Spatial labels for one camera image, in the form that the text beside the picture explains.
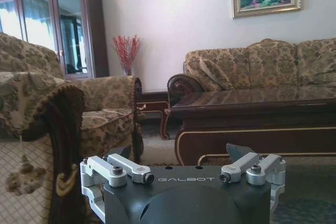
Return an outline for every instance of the wooden coffee table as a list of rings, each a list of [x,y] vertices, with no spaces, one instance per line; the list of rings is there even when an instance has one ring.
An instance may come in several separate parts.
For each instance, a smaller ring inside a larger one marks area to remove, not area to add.
[[[259,153],[336,155],[336,88],[286,87],[192,93],[171,108],[182,165],[225,157],[226,143]]]

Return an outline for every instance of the bolt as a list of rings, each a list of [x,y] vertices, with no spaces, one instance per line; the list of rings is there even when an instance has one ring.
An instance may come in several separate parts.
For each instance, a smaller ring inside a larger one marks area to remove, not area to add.
[[[115,175],[120,175],[120,174],[122,174],[122,167],[120,167],[120,166],[114,166],[112,172]]]
[[[224,184],[227,184],[231,181],[231,176],[229,173],[222,173],[219,176],[219,180],[223,182]]]
[[[251,166],[251,170],[254,173],[261,173],[261,167],[260,167],[260,165],[253,165],[253,166]]]
[[[144,177],[145,184],[151,184],[154,181],[154,175],[151,173],[147,173]]]

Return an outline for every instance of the red branches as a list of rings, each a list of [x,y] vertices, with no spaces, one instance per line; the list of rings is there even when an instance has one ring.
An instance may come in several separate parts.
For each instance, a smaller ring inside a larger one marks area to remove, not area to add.
[[[113,38],[112,47],[119,56],[122,68],[127,72],[130,71],[133,60],[141,47],[140,38],[136,35],[133,38],[118,36],[117,38]]]

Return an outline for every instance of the floral upholstered sofa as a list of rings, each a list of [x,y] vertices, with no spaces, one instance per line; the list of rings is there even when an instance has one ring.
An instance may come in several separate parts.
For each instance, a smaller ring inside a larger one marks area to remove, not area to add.
[[[336,38],[292,44],[264,39],[247,48],[197,50],[168,81],[172,101],[192,92],[336,86]]]
[[[66,81],[53,51],[0,33],[0,223],[86,223],[79,162],[127,145],[139,161],[139,92],[136,77]]]

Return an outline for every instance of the decorative tassel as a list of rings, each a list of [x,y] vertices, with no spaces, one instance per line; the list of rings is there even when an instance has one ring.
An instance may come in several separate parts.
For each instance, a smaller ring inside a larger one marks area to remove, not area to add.
[[[15,195],[31,194],[42,186],[46,170],[34,167],[24,154],[22,136],[20,136],[21,161],[18,172],[10,173],[6,179],[6,190]]]

